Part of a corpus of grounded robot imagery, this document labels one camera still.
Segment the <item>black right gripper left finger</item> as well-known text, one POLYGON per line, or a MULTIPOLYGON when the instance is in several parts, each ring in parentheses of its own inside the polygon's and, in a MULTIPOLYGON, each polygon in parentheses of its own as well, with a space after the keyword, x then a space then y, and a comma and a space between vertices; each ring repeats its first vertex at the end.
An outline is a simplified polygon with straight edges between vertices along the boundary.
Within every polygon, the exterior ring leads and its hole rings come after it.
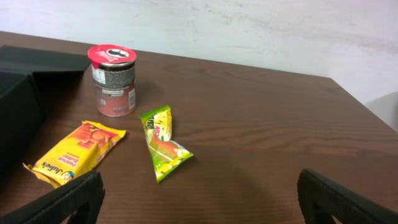
POLYGON ((92 170, 1 217, 1 223, 96 223, 105 196, 101 174, 92 170))

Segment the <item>red Pringles can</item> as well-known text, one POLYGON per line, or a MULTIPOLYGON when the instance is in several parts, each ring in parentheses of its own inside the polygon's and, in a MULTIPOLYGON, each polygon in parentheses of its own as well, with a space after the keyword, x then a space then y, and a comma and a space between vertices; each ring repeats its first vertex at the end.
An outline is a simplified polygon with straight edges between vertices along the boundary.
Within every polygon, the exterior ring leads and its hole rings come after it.
POLYGON ((89 49, 88 58, 98 111, 110 117, 133 112, 136 107, 135 51, 112 44, 95 45, 89 49))

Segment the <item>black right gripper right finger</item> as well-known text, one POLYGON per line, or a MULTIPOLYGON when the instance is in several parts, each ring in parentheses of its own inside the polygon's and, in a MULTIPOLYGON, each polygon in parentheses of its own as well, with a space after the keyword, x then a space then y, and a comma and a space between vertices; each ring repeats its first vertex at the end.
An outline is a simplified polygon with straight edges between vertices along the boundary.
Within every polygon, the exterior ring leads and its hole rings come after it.
POLYGON ((298 201, 306 224, 395 224, 397 213, 310 170, 303 169, 297 182, 298 201))

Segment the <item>green yellow snack packet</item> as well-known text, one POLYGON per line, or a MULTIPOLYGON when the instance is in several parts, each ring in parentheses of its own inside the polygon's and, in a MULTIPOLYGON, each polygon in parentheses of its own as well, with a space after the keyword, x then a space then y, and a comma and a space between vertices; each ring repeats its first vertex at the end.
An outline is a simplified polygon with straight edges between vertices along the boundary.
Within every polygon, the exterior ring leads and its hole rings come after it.
POLYGON ((140 116, 146 143, 152 158, 157 183, 176 169, 193 153, 172 140, 172 113, 169 105, 140 116))

